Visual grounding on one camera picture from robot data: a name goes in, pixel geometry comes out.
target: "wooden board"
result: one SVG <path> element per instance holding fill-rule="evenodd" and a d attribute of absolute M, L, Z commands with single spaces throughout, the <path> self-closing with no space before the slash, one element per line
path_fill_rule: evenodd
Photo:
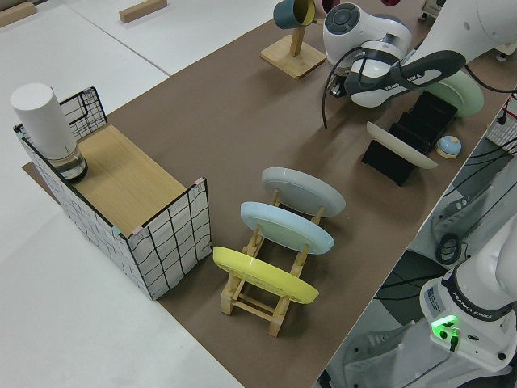
<path fill-rule="evenodd" d="M 88 173 L 74 186 L 125 236 L 186 190 L 113 125 L 85 137 L 79 148 Z"/>
<path fill-rule="evenodd" d="M 36 13 L 36 7 L 31 2 L 23 2 L 0 12 L 0 27 L 17 22 Z"/>
<path fill-rule="evenodd" d="M 278 42 L 265 48 L 260 57 L 278 67 L 293 78 L 302 78 L 308 72 L 325 61 L 325 54 L 306 43 L 301 44 L 301 50 L 295 57 L 291 55 L 292 35 L 287 35 Z"/>
<path fill-rule="evenodd" d="M 130 6 L 119 12 L 120 20 L 124 23 L 132 22 L 142 16 L 158 11 L 167 6 L 167 0 L 146 0 L 135 6 Z"/>

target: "yellow plate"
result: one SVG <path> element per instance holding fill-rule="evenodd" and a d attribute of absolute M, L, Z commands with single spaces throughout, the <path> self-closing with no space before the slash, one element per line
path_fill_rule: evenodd
<path fill-rule="evenodd" d="M 214 247 L 213 261 L 236 277 L 294 302 L 307 304 L 319 294 L 312 285 L 296 276 L 232 249 Z"/>

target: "white plate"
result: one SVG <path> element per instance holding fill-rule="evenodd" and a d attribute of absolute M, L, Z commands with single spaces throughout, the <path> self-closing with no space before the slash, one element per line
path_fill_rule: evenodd
<path fill-rule="evenodd" d="M 426 170 L 438 166 L 438 164 L 430 160 L 426 155 L 420 154 L 415 148 L 407 145 L 402 140 L 396 138 L 391 133 L 384 131 L 381 127 L 371 123 L 370 121 L 366 123 L 366 130 L 375 141 L 378 141 L 384 147 L 392 150 L 395 154 L 415 166 Z"/>
<path fill-rule="evenodd" d="M 260 227 L 259 234 L 274 243 L 294 251 L 321 255 L 333 245 L 334 239 L 321 227 L 295 213 L 260 202 L 241 204 L 241 219 L 251 229 Z"/>
<path fill-rule="evenodd" d="M 289 168 L 267 168 L 262 173 L 262 185 L 271 194 L 280 190 L 281 204 L 311 216 L 324 207 L 323 217 L 333 217 L 346 205 L 343 196 L 329 184 Z"/>

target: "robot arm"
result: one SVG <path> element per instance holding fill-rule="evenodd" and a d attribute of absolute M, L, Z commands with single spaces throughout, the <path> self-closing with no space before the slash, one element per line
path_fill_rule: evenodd
<path fill-rule="evenodd" d="M 340 4 L 326 16 L 323 30 L 329 62 L 336 65 L 347 49 L 360 48 L 338 64 L 341 87 L 333 87 L 331 94 L 349 95 L 364 107 L 379 106 L 517 40 L 516 20 L 515 0 L 448 0 L 426 39 L 406 55 L 410 32 L 401 22 Z"/>
<path fill-rule="evenodd" d="M 477 255 L 429 280 L 420 306 L 431 325 L 431 340 L 448 348 L 459 337 L 456 352 L 496 372 L 517 348 L 517 216 L 513 216 Z"/>

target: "white wire grid panel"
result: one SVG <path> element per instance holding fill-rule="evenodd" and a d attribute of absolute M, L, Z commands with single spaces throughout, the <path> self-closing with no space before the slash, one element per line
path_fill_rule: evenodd
<path fill-rule="evenodd" d="M 84 233 L 86 238 L 124 271 L 139 289 L 148 297 L 151 297 L 128 249 L 128 244 L 122 238 L 120 231 L 108 225 L 84 200 L 72 192 L 41 156 L 34 152 L 23 139 L 20 140 L 38 172 L 70 220 Z"/>
<path fill-rule="evenodd" d="M 79 140 L 107 123 L 94 88 L 61 103 Z M 179 198 L 125 238 L 37 151 L 23 126 L 19 140 L 68 217 L 153 300 L 158 299 L 212 252 L 208 188 L 198 179 Z"/>
<path fill-rule="evenodd" d="M 159 213 L 128 245 L 152 299 L 175 287 L 212 252 L 206 180 Z"/>
<path fill-rule="evenodd" d="M 501 125 L 497 120 L 494 120 L 486 132 L 486 138 L 497 146 L 503 146 L 517 137 L 517 100 L 510 97 L 506 110 L 506 122 Z M 514 147 L 515 142 L 509 142 L 509 144 L 503 146 L 503 149 L 508 152 L 515 152 Z"/>

